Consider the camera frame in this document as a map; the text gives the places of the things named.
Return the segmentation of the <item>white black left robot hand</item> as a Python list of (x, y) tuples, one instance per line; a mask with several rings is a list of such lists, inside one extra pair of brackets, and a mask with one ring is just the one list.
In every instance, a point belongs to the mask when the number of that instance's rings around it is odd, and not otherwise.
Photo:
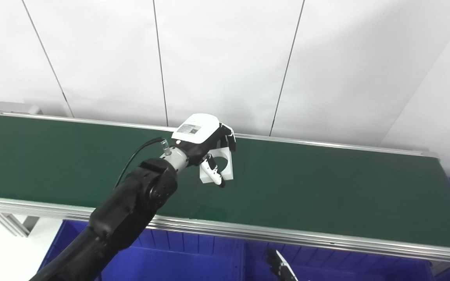
[(183, 154), (185, 167), (202, 167), (213, 183), (224, 187), (225, 179), (211, 154), (217, 144), (230, 152), (236, 151), (233, 129), (211, 114), (200, 113), (192, 114), (173, 132), (170, 149)]

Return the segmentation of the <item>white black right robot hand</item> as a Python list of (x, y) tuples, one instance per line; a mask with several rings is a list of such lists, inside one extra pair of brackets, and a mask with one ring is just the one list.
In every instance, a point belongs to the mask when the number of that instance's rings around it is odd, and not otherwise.
[(279, 281), (298, 281), (294, 270), (277, 249), (267, 247), (264, 253), (265, 262)]

